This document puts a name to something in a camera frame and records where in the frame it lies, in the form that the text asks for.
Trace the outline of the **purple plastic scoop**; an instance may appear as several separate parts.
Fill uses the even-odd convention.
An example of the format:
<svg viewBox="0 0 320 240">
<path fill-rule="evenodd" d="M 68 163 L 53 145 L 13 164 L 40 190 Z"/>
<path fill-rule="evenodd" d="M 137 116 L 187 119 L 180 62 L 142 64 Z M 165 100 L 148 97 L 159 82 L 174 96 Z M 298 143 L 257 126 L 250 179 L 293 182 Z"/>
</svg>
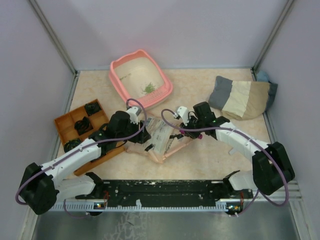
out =
<svg viewBox="0 0 320 240">
<path fill-rule="evenodd" d="M 203 135 L 200 131 L 194 131 L 193 129 L 192 130 L 180 130 L 179 131 L 184 137 L 188 137 L 188 138 L 191 138 L 191 139 L 202 139 L 203 138 Z"/>
</svg>

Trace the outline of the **beige cat litter bag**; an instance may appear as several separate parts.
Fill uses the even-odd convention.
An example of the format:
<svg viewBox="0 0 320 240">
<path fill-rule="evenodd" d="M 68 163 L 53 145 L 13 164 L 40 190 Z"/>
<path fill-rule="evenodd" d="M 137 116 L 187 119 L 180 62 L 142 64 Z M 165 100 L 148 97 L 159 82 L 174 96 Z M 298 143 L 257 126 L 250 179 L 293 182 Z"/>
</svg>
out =
<svg viewBox="0 0 320 240">
<path fill-rule="evenodd" d="M 179 130 L 167 125 L 162 118 L 149 115 L 146 122 L 146 130 L 151 135 L 151 139 L 143 144 L 130 143 L 126 152 L 149 157 L 157 164 L 162 164 L 165 160 L 189 145 L 193 139 L 184 136 Z"/>
</svg>

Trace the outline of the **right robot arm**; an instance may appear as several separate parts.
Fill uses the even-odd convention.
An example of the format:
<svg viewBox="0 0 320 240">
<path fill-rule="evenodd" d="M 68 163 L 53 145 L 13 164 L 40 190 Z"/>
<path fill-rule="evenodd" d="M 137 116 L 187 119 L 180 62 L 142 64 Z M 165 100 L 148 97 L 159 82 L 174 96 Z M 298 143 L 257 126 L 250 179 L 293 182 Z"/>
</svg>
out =
<svg viewBox="0 0 320 240">
<path fill-rule="evenodd" d="M 279 143 L 257 140 L 239 130 L 224 116 L 216 117 L 207 102 L 193 106 L 190 111 L 184 106 L 177 109 L 182 118 L 182 134 L 192 139 L 201 139 L 202 134 L 226 143 L 252 163 L 252 170 L 236 171 L 226 177 L 223 192 L 235 198 L 241 190 L 257 188 L 270 196 L 282 188 L 284 182 L 295 178 L 295 172 L 285 147 Z"/>
</svg>

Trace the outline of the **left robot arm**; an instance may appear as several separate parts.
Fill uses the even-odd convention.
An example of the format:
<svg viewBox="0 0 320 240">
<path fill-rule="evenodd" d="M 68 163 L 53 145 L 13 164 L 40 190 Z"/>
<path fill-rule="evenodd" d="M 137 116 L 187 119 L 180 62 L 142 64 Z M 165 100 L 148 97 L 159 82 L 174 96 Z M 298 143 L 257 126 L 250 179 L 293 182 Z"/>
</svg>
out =
<svg viewBox="0 0 320 240">
<path fill-rule="evenodd" d="M 28 165 L 15 194 L 16 202 L 29 206 L 36 215 L 42 215 L 56 202 L 77 196 L 101 197 L 104 186 L 96 174 L 89 172 L 74 179 L 67 177 L 85 164 L 106 156 L 119 142 L 147 142 L 151 136 L 146 130 L 146 120 L 139 120 L 140 113 L 144 112 L 139 106 L 116 111 L 109 123 L 64 155 L 42 165 L 34 162 Z"/>
</svg>

